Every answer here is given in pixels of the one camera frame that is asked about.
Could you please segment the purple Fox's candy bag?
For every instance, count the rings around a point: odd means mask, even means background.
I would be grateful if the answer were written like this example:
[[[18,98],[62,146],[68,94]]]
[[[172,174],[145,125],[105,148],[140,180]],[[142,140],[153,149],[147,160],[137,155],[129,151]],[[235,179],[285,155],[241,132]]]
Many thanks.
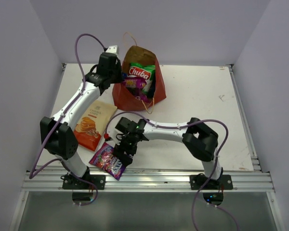
[[[101,148],[95,152],[89,164],[110,174],[114,179],[120,180],[126,167],[113,155],[113,150],[111,145],[104,142]]]

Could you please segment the purple Cocoaland gummy bag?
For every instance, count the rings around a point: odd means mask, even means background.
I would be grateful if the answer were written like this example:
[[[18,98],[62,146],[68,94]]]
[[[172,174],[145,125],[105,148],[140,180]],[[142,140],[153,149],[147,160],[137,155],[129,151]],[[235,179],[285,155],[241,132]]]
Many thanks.
[[[123,81],[123,85],[130,91],[130,93],[138,100],[145,103],[151,102],[151,100],[144,93],[144,87],[146,81],[140,77],[127,77]]]

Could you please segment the red brown paper bag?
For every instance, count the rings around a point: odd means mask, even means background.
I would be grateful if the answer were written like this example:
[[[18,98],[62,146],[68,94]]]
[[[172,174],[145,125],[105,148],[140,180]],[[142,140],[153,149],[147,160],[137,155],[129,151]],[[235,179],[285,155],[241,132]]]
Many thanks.
[[[166,99],[166,88],[156,55],[134,41],[122,61],[123,82],[115,84],[112,96],[122,111],[143,111],[151,114],[156,103]]]

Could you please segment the green Chuba cassava chips bag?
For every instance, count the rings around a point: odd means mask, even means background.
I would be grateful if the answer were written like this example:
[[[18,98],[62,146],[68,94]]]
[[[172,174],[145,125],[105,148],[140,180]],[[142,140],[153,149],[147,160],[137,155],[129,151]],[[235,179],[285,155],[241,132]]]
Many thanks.
[[[155,79],[155,72],[155,65],[144,66],[139,63],[130,63],[126,77],[126,86],[138,88],[143,94],[147,95]]]

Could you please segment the beige orange cassava chips bag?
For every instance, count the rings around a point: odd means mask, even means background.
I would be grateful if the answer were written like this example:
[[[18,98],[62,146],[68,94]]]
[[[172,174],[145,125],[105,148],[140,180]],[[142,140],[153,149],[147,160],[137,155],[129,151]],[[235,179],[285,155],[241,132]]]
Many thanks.
[[[115,105],[94,101],[81,116],[74,129],[79,145],[95,151],[106,125],[116,110]]]

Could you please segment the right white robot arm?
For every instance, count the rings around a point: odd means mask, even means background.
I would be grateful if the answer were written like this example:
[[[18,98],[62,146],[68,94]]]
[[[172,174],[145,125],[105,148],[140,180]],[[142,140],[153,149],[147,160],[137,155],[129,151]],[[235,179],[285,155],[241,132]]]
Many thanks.
[[[134,122],[122,117],[115,129],[118,132],[113,155],[124,166],[132,163],[139,142],[174,141],[184,144],[190,154],[202,162],[207,187],[216,189],[221,185],[223,168],[216,160],[218,134],[205,123],[201,123],[200,119],[193,117],[189,122],[170,125],[147,119]]]

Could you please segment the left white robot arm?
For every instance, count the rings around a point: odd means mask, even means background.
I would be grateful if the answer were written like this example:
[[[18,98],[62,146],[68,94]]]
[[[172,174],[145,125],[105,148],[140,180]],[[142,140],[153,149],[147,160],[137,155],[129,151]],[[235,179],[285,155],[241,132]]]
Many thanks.
[[[51,118],[40,121],[42,149],[55,155],[69,172],[74,184],[85,189],[91,178],[86,174],[87,166],[77,153],[78,141],[74,129],[87,108],[96,101],[111,84],[123,81],[121,63],[117,52],[108,49],[100,55],[96,71],[85,75],[77,92],[65,106]]]

